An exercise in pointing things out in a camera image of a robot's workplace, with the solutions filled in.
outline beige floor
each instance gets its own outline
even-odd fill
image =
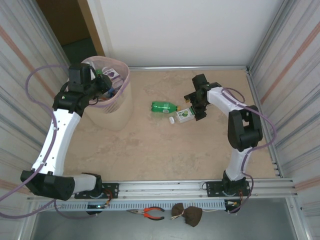
[[[66,175],[90,172],[104,181],[220,179],[229,163],[227,117],[215,106],[207,117],[171,125],[168,114],[151,112],[152,101],[168,101],[184,108],[184,95],[194,91],[192,78],[242,92],[253,104],[246,75],[228,71],[143,71],[131,73],[134,111],[121,131],[96,126],[84,115],[73,134],[65,160]],[[254,152],[247,172],[255,178],[275,176],[267,149]]]

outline corrugated metal wall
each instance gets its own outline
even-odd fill
[[[275,124],[284,177],[293,178],[320,239],[320,1],[295,1],[252,68],[262,111]]]
[[[25,80],[33,69],[67,64],[62,51],[29,1],[0,2],[0,196],[15,188],[22,170],[31,169],[42,148],[50,117],[25,95]],[[52,105],[66,81],[60,69],[43,70],[31,79],[31,94]],[[21,214],[27,188],[0,203],[0,211]],[[21,220],[0,218],[0,239],[16,239]]]

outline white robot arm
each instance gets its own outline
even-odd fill
[[[213,186],[207,183],[207,189],[213,188],[213,191],[210,192],[217,194],[217,197],[219,193],[223,193],[222,196],[235,196],[239,191],[246,196],[249,192],[249,184],[243,172],[246,171],[251,149],[262,140],[263,133],[260,117],[240,106],[255,111],[258,111],[258,108],[254,105],[247,106],[240,103],[228,91],[225,91],[219,83],[209,83],[204,74],[195,76],[192,82],[195,92],[184,96],[184,98],[192,103],[195,119],[198,121],[207,115],[205,113],[207,105],[213,104],[218,107],[228,117],[228,140],[233,148],[231,160],[223,173],[221,183],[213,183]]]
[[[62,86],[53,102],[54,116],[49,127],[43,148],[33,164],[31,171],[23,171],[20,179],[27,180],[35,170],[40,171],[26,186],[38,196],[68,200],[72,194],[88,191],[92,197],[102,194],[101,176],[92,173],[82,173],[75,176],[63,176],[66,153],[74,130],[79,123],[90,100],[97,99],[112,87],[112,82],[106,75],[91,78],[92,67],[80,63],[69,67],[69,82]],[[49,150],[54,132],[56,137],[48,158],[44,157]]]
[[[221,110],[221,112],[223,112],[227,117],[229,116],[230,112],[234,110],[240,111],[243,109],[237,106],[236,104],[230,102],[227,98],[225,98],[222,94],[222,91],[223,91],[223,87],[214,87],[210,89],[207,92],[207,101],[210,104],[213,104],[216,107],[218,107]],[[226,175],[231,181],[238,181],[245,177],[241,171],[241,165],[245,155],[250,149],[252,149],[252,147],[248,147],[243,151],[239,151],[238,149],[235,149],[235,148],[232,149],[231,160],[229,162],[228,167],[225,170]],[[248,153],[247,161],[245,162],[245,165],[244,165],[244,172],[246,171],[250,154],[251,153]]]

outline orange stripe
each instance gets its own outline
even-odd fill
[[[26,58],[26,56],[20,51],[18,46],[14,43],[11,37],[7,34],[7,32],[0,26],[0,36],[9,45],[9,47],[15,52],[15,54],[20,58],[23,64],[29,69],[30,72],[35,70],[34,66],[32,66],[31,62]],[[35,78],[40,82],[43,88],[49,93],[49,95],[54,98],[55,93],[50,89],[50,87],[46,84],[45,80],[41,77],[41,75],[36,72],[34,74]]]
[[[309,180],[302,181],[302,182],[296,184],[295,189],[297,191],[302,191],[302,190],[306,190],[306,189],[313,188],[316,186],[320,186],[320,176],[316,176],[314,178],[311,178]]]
[[[287,74],[287,72],[290,70],[290,68],[293,66],[293,64],[296,62],[296,60],[304,53],[304,51],[309,47],[309,45],[312,43],[312,41],[316,38],[318,33],[320,32],[320,22],[315,26],[315,28],[312,30],[312,32],[309,34],[309,36],[304,40],[302,45],[299,47],[298,51],[295,53],[293,58],[290,60],[290,62],[285,66],[285,68],[282,70],[282,72],[279,74],[279,76],[276,78],[276,80],[272,83],[271,87],[266,91],[265,95],[261,98],[261,104],[264,104],[267,97],[270,95],[270,93],[276,88],[276,86],[279,84],[279,82],[284,78],[284,76]]]
[[[0,189],[5,189],[5,190],[11,191],[12,189],[16,188],[17,186],[18,185],[15,183],[0,179]],[[30,195],[30,191],[26,187],[20,188],[17,192],[21,193],[21,194]]]

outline cable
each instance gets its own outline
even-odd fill
[[[240,101],[239,99],[237,99],[237,98],[235,97],[235,95],[233,95],[233,93],[232,93],[230,90],[236,92],[237,94],[239,94],[239,95],[242,97],[242,101]],[[240,102],[240,103],[242,103],[242,104],[244,104],[244,103],[246,102],[245,96],[244,96],[241,92],[239,92],[238,90],[236,90],[236,89],[234,89],[234,88],[231,88],[231,87],[223,87],[221,93],[222,93],[223,91],[226,91],[228,94],[230,94],[231,97],[233,97],[235,100],[237,100],[238,102]]]
[[[244,198],[244,194],[242,193],[242,190],[239,191],[240,196],[240,203],[242,203],[242,199]]]
[[[38,67],[36,68],[35,70],[33,70],[29,76],[26,78],[25,80],[25,85],[24,85],[24,91],[25,91],[25,94],[27,96],[27,98],[35,103],[35,104],[38,104],[40,107],[43,108],[43,110],[45,110],[50,116],[51,116],[51,119],[52,119],[52,122],[53,122],[53,135],[52,135],[52,139],[51,139],[51,142],[50,142],[50,145],[49,145],[49,148],[48,150],[46,151],[45,155],[44,155],[44,158],[42,160],[42,164],[34,171],[34,173],[28,177],[24,182],[22,182],[20,185],[18,185],[16,188],[14,188],[13,190],[7,192],[6,194],[4,194],[3,196],[0,197],[0,202],[4,199],[6,199],[7,197],[9,197],[10,195],[14,194],[15,192],[17,192],[18,190],[20,190],[23,186],[25,186],[27,183],[29,183],[39,172],[40,170],[43,168],[45,162],[47,161],[48,159],[48,156],[54,146],[54,143],[56,141],[56,136],[57,136],[57,120],[56,120],[56,117],[53,113],[53,111],[51,110],[51,108],[49,106],[47,106],[46,104],[38,101],[38,100],[35,100],[30,94],[29,94],[29,81],[31,79],[31,77],[36,73],[38,72],[39,70],[42,70],[42,69],[47,69],[47,68],[66,68],[68,70],[68,67],[65,66],[65,65],[60,65],[60,64],[51,64],[51,65],[45,65],[45,66],[41,66],[41,67]],[[50,201],[49,203],[45,204],[44,206],[47,207],[48,205],[50,205],[51,203],[53,202]],[[45,207],[41,207],[31,213],[28,213],[28,214],[25,214],[25,215],[18,215],[18,216],[11,216],[11,215],[6,215],[6,214],[3,214],[0,212],[0,217],[3,217],[3,218],[8,218],[8,219],[21,219],[21,218],[26,218],[26,217],[29,217],[29,216],[32,216],[34,214],[37,214],[38,212],[40,212],[41,210],[43,210]]]
[[[105,205],[104,205],[105,207],[107,207],[107,206],[109,206],[110,201],[113,198],[113,196],[112,196],[112,192],[109,189],[104,188],[103,191],[104,191],[105,195],[108,196],[108,194],[109,194],[109,199],[105,202]]]
[[[94,215],[88,215],[88,216],[67,216],[64,215],[61,211],[59,211],[58,207],[57,207],[57,199],[52,200],[53,201],[53,205],[54,205],[54,209],[55,211],[61,215],[62,217],[66,218],[66,219],[73,219],[73,220],[80,220],[80,219],[89,219],[92,217],[96,217],[98,216],[98,214],[94,214]]]
[[[175,220],[175,219],[177,219],[178,217],[182,216],[184,213],[185,213],[185,209],[183,209],[183,211],[182,211],[182,213],[181,213],[181,214],[176,215],[176,216],[172,216],[172,217],[171,217],[171,220]]]
[[[246,161],[247,161],[247,158],[248,158],[248,155],[250,153],[252,153],[253,151],[256,151],[256,150],[259,150],[259,149],[263,149],[265,147],[268,147],[270,146],[275,140],[276,140],[276,137],[277,137],[277,130],[276,130],[276,126],[268,119],[268,117],[266,117],[265,115],[263,115],[262,113],[256,111],[256,110],[253,110],[251,109],[250,107],[247,107],[245,105],[242,105],[242,104],[239,104],[238,102],[240,102],[239,100],[237,100],[236,97],[233,96],[233,94],[230,94],[230,91],[229,90],[234,90],[236,91],[237,93],[239,93],[237,90],[233,89],[233,88],[222,88],[221,90],[221,94],[227,99],[229,100],[232,104],[240,107],[240,108],[243,108],[243,109],[246,109],[256,115],[258,115],[259,117],[263,118],[266,122],[268,122],[270,125],[271,125],[271,128],[273,130],[273,137],[272,139],[267,142],[266,144],[264,145],[261,145],[261,146],[257,146],[255,148],[251,148],[244,156],[243,160],[242,160],[242,164],[241,164],[241,172],[243,175],[245,175],[246,177],[249,177],[251,179],[251,189],[250,189],[250,192],[248,194],[248,196],[245,198],[245,200],[243,201],[243,203],[236,207],[235,209],[231,210],[230,213],[234,213],[234,212],[237,212],[249,199],[249,197],[251,196],[252,194],[252,191],[254,189],[254,178],[250,175],[250,174],[247,174],[244,172],[244,167],[245,167],[245,164],[246,164]],[[227,94],[225,94],[225,92],[227,92],[229,95],[231,95],[235,100],[237,100],[238,102],[236,102],[235,100],[233,100],[232,98],[230,98]]]
[[[202,209],[202,212],[206,212],[206,213],[210,213],[210,212],[215,212],[215,211],[218,211],[219,209],[215,209],[215,210],[203,210]]]
[[[202,184],[202,186],[201,186],[201,189],[202,190],[207,190],[207,189],[204,189],[204,185],[206,184],[207,182],[205,181],[203,184]]]
[[[95,102],[94,104],[90,104],[90,103],[89,103],[89,105],[90,105],[90,106],[93,106],[93,105],[96,105],[98,102],[99,102],[99,97],[96,98],[96,102]]]

